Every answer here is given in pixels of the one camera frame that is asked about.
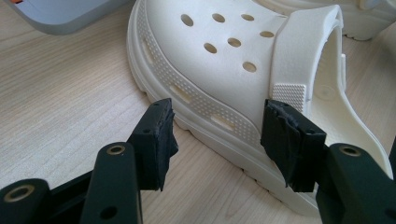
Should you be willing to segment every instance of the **gray object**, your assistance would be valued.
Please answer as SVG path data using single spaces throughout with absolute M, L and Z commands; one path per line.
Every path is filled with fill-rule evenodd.
M 67 35 L 131 0 L 5 0 L 29 24 L 49 35 Z

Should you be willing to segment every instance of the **white foam shoe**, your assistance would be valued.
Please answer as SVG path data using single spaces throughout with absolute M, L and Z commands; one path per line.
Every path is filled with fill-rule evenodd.
M 300 9 L 337 4 L 344 17 L 344 35 L 367 40 L 396 22 L 396 0 L 256 0 L 273 11 L 289 15 Z
M 150 101 L 173 99 L 181 128 L 292 210 L 317 217 L 315 195 L 285 188 L 260 145 L 265 99 L 300 110 L 328 134 L 328 145 L 367 149 L 391 176 L 385 150 L 344 93 L 342 26 L 339 6 L 287 18 L 247 0 L 138 0 L 128 56 Z

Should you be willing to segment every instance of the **wooden table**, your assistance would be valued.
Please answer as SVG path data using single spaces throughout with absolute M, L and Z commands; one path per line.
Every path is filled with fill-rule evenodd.
M 148 97 L 126 55 L 132 4 L 72 35 L 45 35 L 0 1 L 0 188 L 90 171 L 125 141 Z M 371 41 L 344 38 L 347 96 L 388 151 L 396 134 L 396 24 Z M 145 223 L 320 223 L 291 212 L 239 168 L 177 126 L 180 151 L 163 192 L 143 191 Z

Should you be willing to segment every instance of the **shoe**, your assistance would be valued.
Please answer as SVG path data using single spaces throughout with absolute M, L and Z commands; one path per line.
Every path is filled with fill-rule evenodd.
M 7 0 L 5 2 L 38 31 L 48 35 L 69 35 L 130 1 Z
M 337 4 L 343 11 L 344 35 L 368 40 L 396 22 L 395 0 L 256 0 L 275 12 L 291 12 Z
M 328 145 L 366 148 L 391 176 L 385 150 L 344 93 L 342 26 L 339 6 L 287 18 L 246 0 L 138 0 L 128 57 L 151 102 L 172 98 L 181 128 L 292 210 L 318 217 L 315 193 L 285 188 L 266 156 L 262 114 L 266 98 L 292 105 L 328 134 Z

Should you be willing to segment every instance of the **ventilation hole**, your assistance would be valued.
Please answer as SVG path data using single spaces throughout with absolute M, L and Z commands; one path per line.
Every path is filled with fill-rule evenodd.
M 210 118 L 216 122 L 219 126 L 227 129 L 228 131 L 233 131 L 235 129 L 235 125 L 228 121 L 227 119 L 225 119 L 224 117 L 217 115 L 217 114 L 213 114 L 212 116 L 210 116 Z
M 217 53 L 218 52 L 218 50 L 215 48 L 215 46 L 213 46 L 213 45 L 211 45 L 209 43 L 204 44 L 204 47 L 205 47 L 205 49 L 207 51 L 209 51 L 211 53 Z
M 241 17 L 245 20 L 245 21 L 254 21 L 254 17 L 248 15 L 248 14 L 242 14 Z
M 260 33 L 260 36 L 270 38 L 270 37 L 274 37 L 274 34 L 269 31 L 263 31 Z
M 235 39 L 235 38 L 229 38 L 229 39 L 228 39 L 228 43 L 229 43 L 231 46 L 236 47 L 236 48 L 238 48 L 238 47 L 241 46 L 241 41 L 239 41 L 238 39 Z
M 218 22 L 225 22 L 224 17 L 218 13 L 213 14 L 212 18 L 213 18 L 213 20 L 218 21 Z
M 149 48 L 149 42 L 146 38 L 143 39 L 143 51 L 145 52 L 146 59 L 150 64 L 154 64 L 154 55 Z
M 176 85 L 172 85 L 170 87 L 171 91 L 176 94 L 178 97 L 180 97 L 184 102 L 189 104 L 191 102 L 191 97 L 188 93 L 184 92 L 181 88 L 179 88 Z
M 188 15 L 183 14 L 183 15 L 181 15 L 180 18 L 183 21 L 183 23 L 186 24 L 187 26 L 193 26 L 194 25 L 194 21 Z
M 250 62 L 245 62 L 243 64 L 245 70 L 247 70 L 248 72 L 254 73 L 256 72 L 257 68 L 256 65 L 254 65 L 254 63 L 250 63 Z

